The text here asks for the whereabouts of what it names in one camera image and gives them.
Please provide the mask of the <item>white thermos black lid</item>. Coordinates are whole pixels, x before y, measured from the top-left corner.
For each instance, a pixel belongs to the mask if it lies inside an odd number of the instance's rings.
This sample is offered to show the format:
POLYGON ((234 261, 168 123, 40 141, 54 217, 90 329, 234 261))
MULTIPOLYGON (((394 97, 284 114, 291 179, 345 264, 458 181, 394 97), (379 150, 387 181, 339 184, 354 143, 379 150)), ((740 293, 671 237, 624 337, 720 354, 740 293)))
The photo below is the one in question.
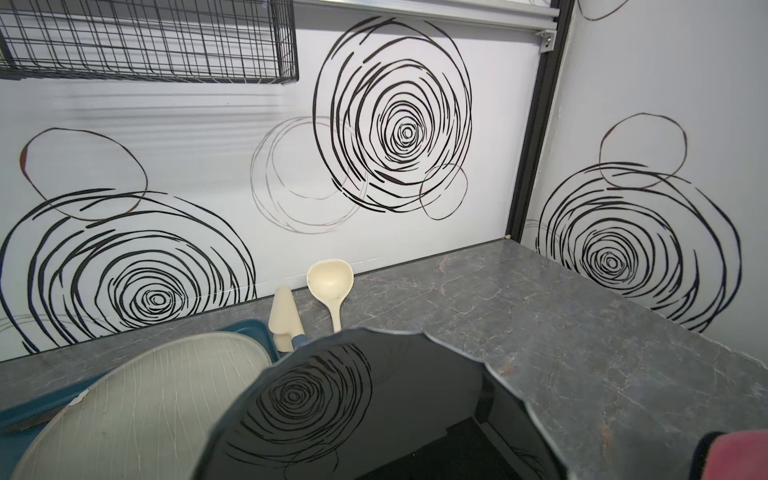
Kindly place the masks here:
POLYGON ((197 479, 567 479, 532 408, 426 333, 354 328, 267 368, 214 427, 197 479))

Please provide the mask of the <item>pink microfiber cloth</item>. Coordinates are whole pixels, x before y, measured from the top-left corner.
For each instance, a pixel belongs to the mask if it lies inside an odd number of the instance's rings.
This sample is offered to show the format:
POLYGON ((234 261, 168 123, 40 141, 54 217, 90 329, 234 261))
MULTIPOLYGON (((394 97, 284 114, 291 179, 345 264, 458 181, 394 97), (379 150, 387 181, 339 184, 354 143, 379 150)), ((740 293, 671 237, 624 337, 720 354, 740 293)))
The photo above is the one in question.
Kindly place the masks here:
POLYGON ((690 480, 767 480, 767 430, 710 432, 698 442, 690 480))

